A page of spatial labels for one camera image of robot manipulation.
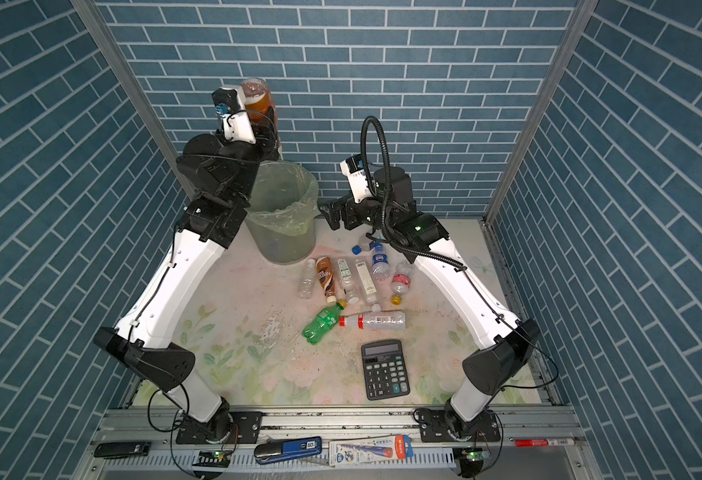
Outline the brown tea bottle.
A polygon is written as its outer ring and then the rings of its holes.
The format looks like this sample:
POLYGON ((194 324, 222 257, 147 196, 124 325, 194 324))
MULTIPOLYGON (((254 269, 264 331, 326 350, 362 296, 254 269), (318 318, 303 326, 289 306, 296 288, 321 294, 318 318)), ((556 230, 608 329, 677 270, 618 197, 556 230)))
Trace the brown tea bottle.
POLYGON ((245 106, 254 127, 278 135, 278 117, 271 90, 264 79, 252 77, 242 84, 245 106))

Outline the clear bottle red cap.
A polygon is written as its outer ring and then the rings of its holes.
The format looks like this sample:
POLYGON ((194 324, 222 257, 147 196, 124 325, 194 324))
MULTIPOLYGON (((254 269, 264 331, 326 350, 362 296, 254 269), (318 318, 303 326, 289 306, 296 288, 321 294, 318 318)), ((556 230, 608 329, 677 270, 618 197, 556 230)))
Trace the clear bottle red cap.
POLYGON ((403 311, 370 311, 342 316, 339 325, 367 331, 401 331, 406 328, 406 314, 403 311))

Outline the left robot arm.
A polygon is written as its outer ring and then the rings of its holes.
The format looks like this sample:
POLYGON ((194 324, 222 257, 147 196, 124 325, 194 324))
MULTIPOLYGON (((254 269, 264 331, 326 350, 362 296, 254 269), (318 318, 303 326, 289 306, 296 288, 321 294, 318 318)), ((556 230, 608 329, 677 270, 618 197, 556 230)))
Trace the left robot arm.
POLYGON ((128 313, 94 337, 189 417, 219 431, 227 427, 228 406, 197 372, 194 353, 174 343, 173 335, 201 281, 239 232, 261 163, 278 152, 273 127, 252 130, 253 141, 218 129, 187 142, 177 167, 195 194, 173 227, 171 249, 128 313))

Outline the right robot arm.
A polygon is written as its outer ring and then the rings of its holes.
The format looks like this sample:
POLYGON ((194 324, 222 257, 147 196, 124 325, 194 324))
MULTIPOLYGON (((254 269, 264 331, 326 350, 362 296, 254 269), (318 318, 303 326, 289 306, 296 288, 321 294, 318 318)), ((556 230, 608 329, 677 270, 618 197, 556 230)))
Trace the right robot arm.
POLYGON ((497 299, 464 263, 442 223, 419 210, 411 178, 390 162, 384 129, 376 117, 365 118, 360 152, 341 167, 350 193, 319 206, 330 228, 368 225, 379 231, 390 248, 441 290, 478 347, 463 361, 465 378, 445 405, 449 429, 465 437, 506 382, 527 364, 540 328, 532 319, 521 320, 497 299))

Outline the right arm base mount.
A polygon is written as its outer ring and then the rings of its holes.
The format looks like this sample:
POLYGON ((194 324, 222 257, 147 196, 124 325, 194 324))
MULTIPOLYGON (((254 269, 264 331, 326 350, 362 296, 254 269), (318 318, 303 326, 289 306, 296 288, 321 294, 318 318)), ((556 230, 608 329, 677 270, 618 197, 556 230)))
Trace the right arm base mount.
POLYGON ((470 421, 463 420, 450 406, 416 408, 412 416, 425 443, 499 442, 502 437, 500 424, 491 410, 484 410, 470 421))

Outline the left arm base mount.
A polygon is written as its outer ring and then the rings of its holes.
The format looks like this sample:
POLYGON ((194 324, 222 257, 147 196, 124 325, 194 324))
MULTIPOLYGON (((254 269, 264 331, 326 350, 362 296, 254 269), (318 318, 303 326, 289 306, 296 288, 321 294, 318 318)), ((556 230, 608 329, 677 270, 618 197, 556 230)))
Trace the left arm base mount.
POLYGON ((225 410, 208 422, 189 417, 180 424, 176 442, 181 445, 256 444, 263 416, 261 411, 225 410))

